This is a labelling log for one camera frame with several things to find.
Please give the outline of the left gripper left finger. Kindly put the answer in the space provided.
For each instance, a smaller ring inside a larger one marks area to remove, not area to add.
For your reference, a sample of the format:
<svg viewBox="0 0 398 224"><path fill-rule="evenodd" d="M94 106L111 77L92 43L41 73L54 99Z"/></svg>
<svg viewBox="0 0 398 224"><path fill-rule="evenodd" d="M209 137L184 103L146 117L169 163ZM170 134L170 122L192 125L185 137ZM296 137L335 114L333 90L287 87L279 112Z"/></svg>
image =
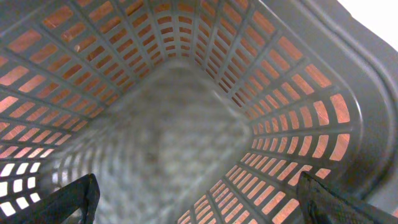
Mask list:
<svg viewBox="0 0 398 224"><path fill-rule="evenodd" d="M62 223L80 210L78 223L92 224L100 199L94 174L86 174L33 205L15 213L1 223Z"/></svg>

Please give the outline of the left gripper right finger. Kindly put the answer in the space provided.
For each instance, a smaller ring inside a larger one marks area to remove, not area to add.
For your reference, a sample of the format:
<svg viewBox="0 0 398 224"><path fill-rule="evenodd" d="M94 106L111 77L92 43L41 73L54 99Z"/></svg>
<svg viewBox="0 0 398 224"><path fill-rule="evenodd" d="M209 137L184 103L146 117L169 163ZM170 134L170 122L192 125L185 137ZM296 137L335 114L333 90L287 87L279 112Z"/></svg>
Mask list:
<svg viewBox="0 0 398 224"><path fill-rule="evenodd" d="M396 217L308 172L300 174L296 194L305 223L397 223Z"/></svg>

